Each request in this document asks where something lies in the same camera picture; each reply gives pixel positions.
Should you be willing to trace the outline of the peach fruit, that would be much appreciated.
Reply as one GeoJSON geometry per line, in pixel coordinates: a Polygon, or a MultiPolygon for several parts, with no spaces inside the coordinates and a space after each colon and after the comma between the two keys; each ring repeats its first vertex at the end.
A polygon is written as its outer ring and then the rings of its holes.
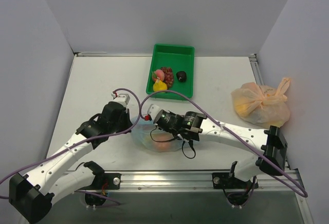
{"type": "Polygon", "coordinates": [[[154,82],[156,82],[157,79],[160,79],[163,82],[164,79],[165,79],[165,74],[164,74],[164,72],[161,69],[158,69],[156,71],[152,71],[151,76],[152,76],[152,80],[154,82]]]}

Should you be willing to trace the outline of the blue printed plastic bag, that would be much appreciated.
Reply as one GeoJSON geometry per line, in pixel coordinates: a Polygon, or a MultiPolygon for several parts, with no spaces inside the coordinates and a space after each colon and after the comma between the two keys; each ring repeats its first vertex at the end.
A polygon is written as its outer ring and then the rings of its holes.
{"type": "Polygon", "coordinates": [[[143,147],[153,152],[157,152],[154,149],[154,140],[156,135],[168,135],[171,138],[166,140],[166,142],[172,143],[172,149],[169,152],[175,152],[181,149],[182,140],[175,139],[174,136],[170,133],[164,132],[156,128],[152,121],[145,121],[143,119],[139,119],[138,123],[134,126],[131,131],[132,141],[139,147],[143,147]]]}

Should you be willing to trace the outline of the orange fruit in bag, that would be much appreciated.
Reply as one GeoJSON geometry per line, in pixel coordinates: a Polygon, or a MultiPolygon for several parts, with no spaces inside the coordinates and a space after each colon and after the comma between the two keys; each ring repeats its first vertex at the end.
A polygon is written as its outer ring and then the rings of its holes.
{"type": "Polygon", "coordinates": [[[154,149],[157,152],[169,152],[172,149],[172,143],[166,142],[166,140],[169,140],[171,137],[168,135],[156,135],[154,140],[154,149]]]}

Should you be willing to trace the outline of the dark purple fruit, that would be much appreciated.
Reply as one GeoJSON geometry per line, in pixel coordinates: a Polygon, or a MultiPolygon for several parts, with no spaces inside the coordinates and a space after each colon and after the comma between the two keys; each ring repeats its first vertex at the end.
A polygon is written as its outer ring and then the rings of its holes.
{"type": "Polygon", "coordinates": [[[187,74],[185,71],[179,71],[176,73],[177,80],[179,82],[185,82],[187,80],[187,74]]]}

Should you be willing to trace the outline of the yellow pear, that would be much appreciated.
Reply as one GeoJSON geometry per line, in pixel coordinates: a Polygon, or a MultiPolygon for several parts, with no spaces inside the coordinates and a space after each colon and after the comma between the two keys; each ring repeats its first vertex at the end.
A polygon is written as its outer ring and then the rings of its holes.
{"type": "Polygon", "coordinates": [[[168,89],[168,87],[167,87],[166,83],[164,83],[160,79],[156,79],[155,83],[153,84],[154,92],[161,91],[161,90],[167,90],[167,89],[168,89]]]}

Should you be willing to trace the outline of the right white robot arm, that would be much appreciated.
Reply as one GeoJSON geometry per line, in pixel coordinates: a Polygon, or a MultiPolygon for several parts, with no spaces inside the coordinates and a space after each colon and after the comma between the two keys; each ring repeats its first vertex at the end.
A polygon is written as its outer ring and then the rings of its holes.
{"type": "Polygon", "coordinates": [[[287,142],[276,126],[269,129],[245,128],[220,123],[193,111],[178,115],[151,108],[148,115],[158,128],[186,141],[218,142],[250,151],[251,157],[234,161],[231,165],[228,181],[235,188],[260,173],[270,176],[282,176],[284,173],[287,142]]]}

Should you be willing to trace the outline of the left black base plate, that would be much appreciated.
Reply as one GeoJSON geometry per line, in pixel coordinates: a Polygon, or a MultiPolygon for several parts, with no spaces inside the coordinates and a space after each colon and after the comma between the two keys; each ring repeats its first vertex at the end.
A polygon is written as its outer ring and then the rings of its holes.
{"type": "Polygon", "coordinates": [[[78,182],[75,183],[75,190],[118,190],[120,189],[121,174],[114,173],[102,173],[94,175],[93,173],[81,176],[78,178],[78,182]]]}

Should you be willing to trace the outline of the red grape bunch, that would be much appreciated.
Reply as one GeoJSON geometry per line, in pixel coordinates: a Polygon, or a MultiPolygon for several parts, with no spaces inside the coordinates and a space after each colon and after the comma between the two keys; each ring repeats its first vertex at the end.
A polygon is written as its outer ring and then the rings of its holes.
{"type": "Polygon", "coordinates": [[[160,69],[164,72],[164,75],[165,75],[163,82],[166,83],[168,89],[170,89],[174,83],[173,70],[171,67],[161,67],[160,69]]]}

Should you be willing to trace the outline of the aluminium front rail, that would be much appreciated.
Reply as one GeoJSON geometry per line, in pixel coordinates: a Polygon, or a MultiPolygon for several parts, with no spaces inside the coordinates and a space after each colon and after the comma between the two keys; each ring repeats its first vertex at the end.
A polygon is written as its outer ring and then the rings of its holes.
{"type": "MultiPolygon", "coordinates": [[[[120,183],[107,188],[108,192],[211,192],[221,190],[210,171],[119,172],[120,183]]],[[[290,191],[283,183],[269,175],[257,176],[259,191],[290,191]]]]}

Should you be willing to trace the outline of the orange plastic bag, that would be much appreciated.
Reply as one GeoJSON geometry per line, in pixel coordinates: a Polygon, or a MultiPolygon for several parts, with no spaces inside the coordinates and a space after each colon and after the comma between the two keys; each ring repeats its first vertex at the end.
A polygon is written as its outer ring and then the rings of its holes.
{"type": "Polygon", "coordinates": [[[278,87],[245,83],[231,93],[234,111],[246,122],[269,128],[283,126],[290,119],[285,95],[291,78],[283,78],[278,87]]]}

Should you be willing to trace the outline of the green plastic tray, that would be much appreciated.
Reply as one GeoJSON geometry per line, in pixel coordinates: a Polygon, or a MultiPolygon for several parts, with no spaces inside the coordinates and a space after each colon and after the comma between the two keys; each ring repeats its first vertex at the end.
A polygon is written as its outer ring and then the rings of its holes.
{"type": "Polygon", "coordinates": [[[193,97],[194,53],[192,46],[155,44],[146,93],[154,92],[155,76],[158,75],[168,90],[193,97]]]}

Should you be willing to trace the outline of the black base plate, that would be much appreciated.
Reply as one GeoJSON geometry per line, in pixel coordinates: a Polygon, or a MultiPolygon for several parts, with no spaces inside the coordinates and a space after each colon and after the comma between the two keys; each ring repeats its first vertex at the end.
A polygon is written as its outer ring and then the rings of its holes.
{"type": "Polygon", "coordinates": [[[226,172],[212,173],[212,184],[214,189],[244,189],[245,183],[234,177],[230,177],[226,172]]]}
{"type": "Polygon", "coordinates": [[[102,173],[94,175],[93,173],[81,176],[78,178],[78,182],[75,183],[75,190],[118,190],[120,189],[121,174],[114,173],[102,173]]]}

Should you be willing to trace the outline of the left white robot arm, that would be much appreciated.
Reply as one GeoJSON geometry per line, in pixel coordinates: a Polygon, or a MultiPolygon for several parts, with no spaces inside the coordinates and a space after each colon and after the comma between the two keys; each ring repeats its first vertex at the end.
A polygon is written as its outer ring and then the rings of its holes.
{"type": "Polygon", "coordinates": [[[115,134],[132,126],[127,107],[130,98],[121,94],[85,121],[70,139],[47,161],[25,175],[15,173],[9,180],[9,203],[29,222],[37,223],[61,198],[80,188],[93,189],[104,183],[104,170],[91,161],[72,175],[65,172],[82,157],[115,134]]]}

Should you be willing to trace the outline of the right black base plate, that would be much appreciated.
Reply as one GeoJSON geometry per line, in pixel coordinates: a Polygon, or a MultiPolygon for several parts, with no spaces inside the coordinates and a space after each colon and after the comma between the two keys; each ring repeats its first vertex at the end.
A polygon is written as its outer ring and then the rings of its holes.
{"type": "Polygon", "coordinates": [[[212,173],[212,184],[214,189],[244,189],[245,183],[234,177],[230,177],[226,172],[212,173]]]}

